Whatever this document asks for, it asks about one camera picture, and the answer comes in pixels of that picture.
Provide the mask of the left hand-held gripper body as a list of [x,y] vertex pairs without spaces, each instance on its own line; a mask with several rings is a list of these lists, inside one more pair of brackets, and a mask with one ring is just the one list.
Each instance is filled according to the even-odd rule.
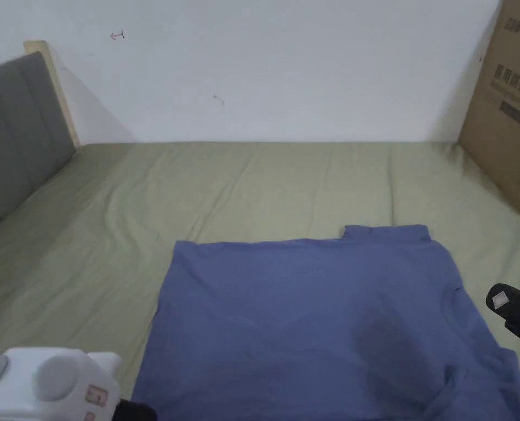
[[0,354],[0,420],[156,420],[123,399],[114,352],[11,348]]

